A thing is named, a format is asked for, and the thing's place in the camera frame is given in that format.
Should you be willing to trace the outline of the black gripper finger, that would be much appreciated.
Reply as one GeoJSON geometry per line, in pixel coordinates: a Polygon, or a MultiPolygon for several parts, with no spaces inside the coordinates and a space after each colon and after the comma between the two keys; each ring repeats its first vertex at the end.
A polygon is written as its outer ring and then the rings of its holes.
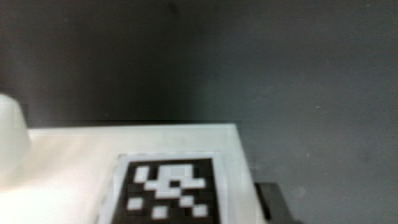
{"type": "Polygon", "coordinates": [[[303,224],[294,218],[280,185],[276,183],[257,182],[255,187],[269,224],[303,224]]]}

